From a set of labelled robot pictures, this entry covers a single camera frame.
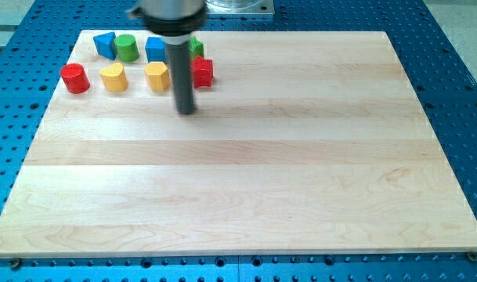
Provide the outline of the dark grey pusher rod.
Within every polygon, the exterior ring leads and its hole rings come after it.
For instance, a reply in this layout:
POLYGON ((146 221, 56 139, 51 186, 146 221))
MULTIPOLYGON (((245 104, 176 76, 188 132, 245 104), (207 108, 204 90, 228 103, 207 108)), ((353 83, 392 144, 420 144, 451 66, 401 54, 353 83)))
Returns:
POLYGON ((165 38, 175 107, 180 114, 192 114, 195 111, 189 39, 189 36, 165 38))

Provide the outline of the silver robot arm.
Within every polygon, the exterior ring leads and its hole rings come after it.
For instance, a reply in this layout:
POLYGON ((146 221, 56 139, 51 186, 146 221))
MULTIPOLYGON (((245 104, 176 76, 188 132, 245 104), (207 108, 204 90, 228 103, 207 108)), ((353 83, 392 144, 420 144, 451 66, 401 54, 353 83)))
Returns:
POLYGON ((205 0, 138 0, 126 11, 140 18, 145 28, 161 37, 172 80, 175 108, 180 114, 195 111, 190 67, 190 37, 207 19, 205 0))

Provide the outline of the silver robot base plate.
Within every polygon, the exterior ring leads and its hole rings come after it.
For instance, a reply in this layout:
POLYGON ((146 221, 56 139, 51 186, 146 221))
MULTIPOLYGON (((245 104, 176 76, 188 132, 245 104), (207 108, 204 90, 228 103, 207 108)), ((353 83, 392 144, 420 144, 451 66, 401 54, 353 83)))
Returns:
POLYGON ((272 16, 273 0, 206 0, 208 13, 220 16, 272 16))

